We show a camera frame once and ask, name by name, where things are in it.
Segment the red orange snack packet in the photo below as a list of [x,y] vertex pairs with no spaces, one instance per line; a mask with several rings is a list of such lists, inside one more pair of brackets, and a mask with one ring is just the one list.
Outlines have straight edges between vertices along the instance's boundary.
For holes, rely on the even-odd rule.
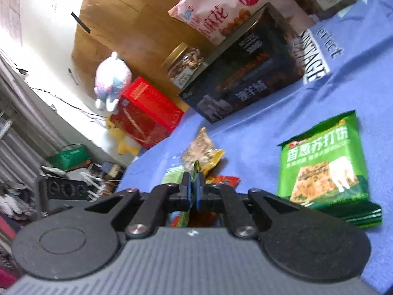
[[[209,176],[207,184],[226,184],[234,189],[240,182],[238,177],[230,176]],[[191,209],[187,212],[172,212],[168,216],[167,225],[170,227],[219,227],[219,214],[215,212],[198,211]]]

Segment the yellow nut snack packet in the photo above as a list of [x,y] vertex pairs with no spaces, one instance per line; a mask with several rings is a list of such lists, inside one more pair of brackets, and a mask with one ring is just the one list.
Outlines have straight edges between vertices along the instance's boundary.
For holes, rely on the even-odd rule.
[[207,176],[219,164],[225,153],[224,150],[216,148],[214,142],[207,134],[207,128],[202,127],[188,148],[183,152],[181,157],[182,165],[185,171],[192,172],[197,162],[198,170]]

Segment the yellow plush toy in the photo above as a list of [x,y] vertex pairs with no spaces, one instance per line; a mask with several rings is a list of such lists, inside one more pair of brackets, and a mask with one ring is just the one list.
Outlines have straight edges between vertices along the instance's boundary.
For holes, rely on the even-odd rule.
[[110,136],[118,143],[117,152],[119,155],[130,154],[134,157],[139,155],[141,149],[140,144],[135,142],[127,132],[124,132],[121,127],[112,121],[112,114],[106,117],[106,127]]

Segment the green basket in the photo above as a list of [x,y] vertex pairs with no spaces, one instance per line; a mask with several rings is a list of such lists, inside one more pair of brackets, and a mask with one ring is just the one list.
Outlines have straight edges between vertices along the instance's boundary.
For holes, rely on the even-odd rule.
[[75,168],[84,167],[91,162],[91,156],[83,144],[71,144],[53,151],[45,157],[45,161],[62,171],[72,171]]

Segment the large green cracker bag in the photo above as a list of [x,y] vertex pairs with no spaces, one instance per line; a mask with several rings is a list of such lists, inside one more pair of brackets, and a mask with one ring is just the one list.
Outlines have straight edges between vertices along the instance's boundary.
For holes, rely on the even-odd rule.
[[277,195],[361,228],[382,222],[370,201],[355,111],[329,118],[281,143]]

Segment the red gift box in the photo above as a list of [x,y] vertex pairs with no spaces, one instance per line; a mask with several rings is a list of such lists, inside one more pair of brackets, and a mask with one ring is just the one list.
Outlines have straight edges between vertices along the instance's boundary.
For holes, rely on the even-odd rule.
[[172,100],[138,77],[121,95],[110,121],[142,148],[150,149],[176,129],[183,114]]

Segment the white pink plush toy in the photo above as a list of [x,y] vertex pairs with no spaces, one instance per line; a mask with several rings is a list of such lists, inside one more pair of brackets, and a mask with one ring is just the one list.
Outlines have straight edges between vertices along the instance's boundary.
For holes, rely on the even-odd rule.
[[127,64],[113,51],[102,61],[95,73],[95,106],[100,111],[112,113],[123,91],[131,84],[133,74]]

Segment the dark rectangular tin box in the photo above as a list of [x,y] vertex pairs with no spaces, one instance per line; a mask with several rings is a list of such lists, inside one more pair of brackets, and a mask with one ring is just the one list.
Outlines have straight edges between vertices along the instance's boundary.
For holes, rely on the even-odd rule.
[[215,123],[302,78],[294,29],[263,5],[211,53],[179,97]]

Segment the nut jar gold lid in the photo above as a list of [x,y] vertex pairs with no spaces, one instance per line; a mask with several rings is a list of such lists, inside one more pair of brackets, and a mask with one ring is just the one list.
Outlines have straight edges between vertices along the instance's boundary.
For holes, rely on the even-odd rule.
[[199,49],[181,43],[165,59],[163,67],[167,70],[170,82],[183,89],[203,62],[204,58]]

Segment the blue printed cloth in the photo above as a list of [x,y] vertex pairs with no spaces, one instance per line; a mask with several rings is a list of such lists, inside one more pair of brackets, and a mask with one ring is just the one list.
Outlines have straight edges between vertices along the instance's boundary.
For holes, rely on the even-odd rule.
[[217,123],[187,111],[175,131],[129,165],[119,189],[148,192],[175,166],[199,129],[225,150],[221,175],[239,190],[276,192],[280,144],[323,120],[356,111],[371,199],[382,223],[368,230],[372,254],[363,278],[380,293],[392,286],[392,0],[358,1],[343,16],[304,34],[307,75]]

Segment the brown wooden headboard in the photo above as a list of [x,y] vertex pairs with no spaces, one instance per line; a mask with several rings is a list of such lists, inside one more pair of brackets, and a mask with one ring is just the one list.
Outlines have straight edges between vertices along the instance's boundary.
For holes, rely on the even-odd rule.
[[[182,110],[179,88],[170,82],[163,62],[181,43],[208,55],[213,45],[204,35],[168,14],[180,0],[83,0],[72,52],[73,72],[90,98],[98,65],[113,51],[134,77],[143,77]],[[309,15],[304,0],[295,0]]]

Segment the pink twisted-dough snack bag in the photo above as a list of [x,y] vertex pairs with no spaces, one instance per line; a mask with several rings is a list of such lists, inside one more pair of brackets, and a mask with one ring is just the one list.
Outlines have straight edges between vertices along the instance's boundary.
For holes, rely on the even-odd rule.
[[314,24],[295,0],[180,0],[168,14],[219,45],[266,3],[271,3],[297,33]]

